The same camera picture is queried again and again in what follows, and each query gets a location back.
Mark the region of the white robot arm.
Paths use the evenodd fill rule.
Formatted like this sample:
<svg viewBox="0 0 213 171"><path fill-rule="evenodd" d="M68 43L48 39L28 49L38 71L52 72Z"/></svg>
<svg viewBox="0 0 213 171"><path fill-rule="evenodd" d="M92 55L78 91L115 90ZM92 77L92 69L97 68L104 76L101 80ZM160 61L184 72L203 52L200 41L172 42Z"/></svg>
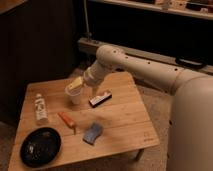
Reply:
<svg viewBox="0 0 213 171"><path fill-rule="evenodd" d="M173 96L167 171L213 171L213 76L102 45L96 51L96 61L65 91L78 94L84 85L96 88L118 68Z"/></svg>

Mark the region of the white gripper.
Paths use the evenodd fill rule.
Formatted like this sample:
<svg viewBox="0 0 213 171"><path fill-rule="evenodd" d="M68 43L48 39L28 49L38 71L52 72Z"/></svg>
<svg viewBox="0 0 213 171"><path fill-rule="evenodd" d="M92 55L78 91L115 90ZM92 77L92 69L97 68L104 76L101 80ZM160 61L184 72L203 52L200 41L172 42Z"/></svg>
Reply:
<svg viewBox="0 0 213 171"><path fill-rule="evenodd" d="M106 76L106 68L100 63L94 63L86 69L83 73L83 79L81 76L75 78L68 86L67 90L72 91L83 85L83 82L92 88L92 95L95 96L97 89Z"/></svg>

